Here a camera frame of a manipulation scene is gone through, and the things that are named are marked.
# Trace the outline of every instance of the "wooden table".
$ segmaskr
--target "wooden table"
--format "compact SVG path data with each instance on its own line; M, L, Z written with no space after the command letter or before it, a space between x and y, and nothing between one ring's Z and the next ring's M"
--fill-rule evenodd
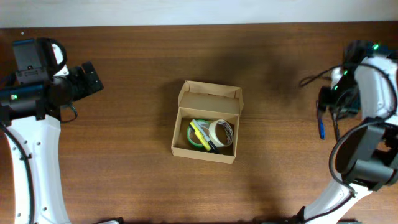
M340 63L352 40L398 49L398 22L1 29L1 75L16 69L12 41L31 37L59 40L69 67L91 60L105 86L76 102L79 118L62 125L62 190L72 223L118 216L235 222L290 217L320 195L335 141L329 118L319 140L315 100L328 82L304 89L298 82ZM184 80L243 88L233 165L172 156ZM358 121L343 121L342 131ZM0 141L0 222L11 223L12 162ZM397 186L384 187L345 217L398 223L397 197Z

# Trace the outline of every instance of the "open cardboard box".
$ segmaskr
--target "open cardboard box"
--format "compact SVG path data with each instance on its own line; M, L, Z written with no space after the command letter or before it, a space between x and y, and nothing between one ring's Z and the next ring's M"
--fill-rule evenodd
M172 141L173 155L232 164L236 157L239 117L242 109L243 98L240 87L185 81L178 96L178 113ZM196 149L188 142L186 134L192 119L226 120L234 130L232 145L219 148L220 154Z

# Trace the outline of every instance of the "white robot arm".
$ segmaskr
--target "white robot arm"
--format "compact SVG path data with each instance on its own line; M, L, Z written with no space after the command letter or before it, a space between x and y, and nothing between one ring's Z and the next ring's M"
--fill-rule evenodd
M15 223L70 223L58 163L60 108L75 110L74 101L103 85L89 62L69 70L56 40L16 41L13 49L19 71L11 80L20 85L0 90L0 119L14 168Z
M396 147L390 146L387 153L376 150L382 140L395 144L398 132L396 55L391 57L395 52L386 49L377 51L379 47L370 42L354 42L346 51L345 64L332 71L331 87L320 92L323 110L329 106L332 115L343 110L357 113L360 100L362 118L376 121L365 121L362 128L342 138L336 137L339 139L338 147L335 146L339 149L335 162L339 181L332 179L321 196L302 210L303 223L337 223L357 201L398 179ZM350 93L351 87L359 90L359 94L351 91L352 98L349 98L345 94ZM345 105L341 100L344 97L348 99Z

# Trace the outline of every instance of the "yellow marker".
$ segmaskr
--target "yellow marker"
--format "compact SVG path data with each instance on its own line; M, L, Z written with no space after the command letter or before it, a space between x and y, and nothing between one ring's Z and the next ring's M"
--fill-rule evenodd
M195 135L198 137L199 141L203 144L203 146L205 147L205 149L207 151L211 150L210 145L206 142L205 137L203 137L203 135L201 134L201 132L199 131L199 129L195 126L195 124L193 122L189 123L189 126L191 128L193 128L193 130L195 131Z

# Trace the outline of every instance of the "tape roll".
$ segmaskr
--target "tape roll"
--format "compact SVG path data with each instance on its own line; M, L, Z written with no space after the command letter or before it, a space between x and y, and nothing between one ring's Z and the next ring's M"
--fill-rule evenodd
M210 123L209 123L208 121L205 121L205 120L197 120L197 122L198 122L199 126L200 126L204 131L209 131ZM188 126L188 129L187 129L187 139L188 139L189 143L191 143L192 146L195 146L195 147L197 147L197 148L203 148L203 145L202 145L201 143L195 143L195 142L192 141L191 133L193 134L193 130L192 130L192 128L190 128L190 127Z
M222 143L217 137L217 134L216 134L217 125L222 126L224 128L224 130L225 130L225 134L226 134L226 142L225 142L225 144ZM232 144L232 142L233 142L233 137L234 137L234 133L233 133L231 125L229 125L229 123L227 121L222 120L222 119L214 121L214 122L212 122L210 124L209 135L210 135L211 141L214 143L214 145L216 147L227 147L227 146L230 146Z

